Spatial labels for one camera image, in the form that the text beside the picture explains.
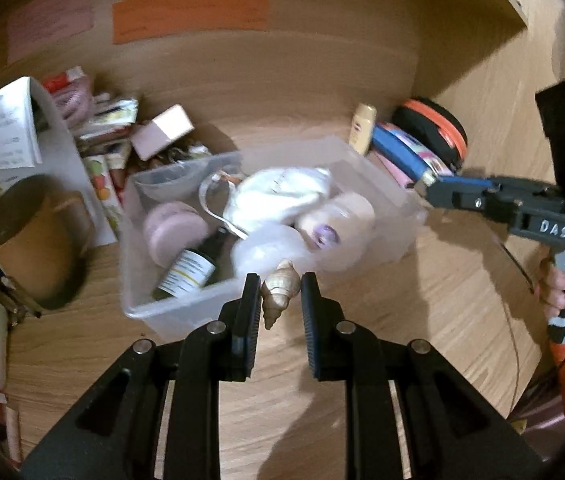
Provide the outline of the right hand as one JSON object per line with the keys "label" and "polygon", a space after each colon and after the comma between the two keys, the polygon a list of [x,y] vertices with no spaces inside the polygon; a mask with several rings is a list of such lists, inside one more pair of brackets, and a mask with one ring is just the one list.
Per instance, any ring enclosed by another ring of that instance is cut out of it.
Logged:
{"label": "right hand", "polygon": [[565,310],[565,272],[557,268],[551,257],[541,261],[537,296],[548,320]]}

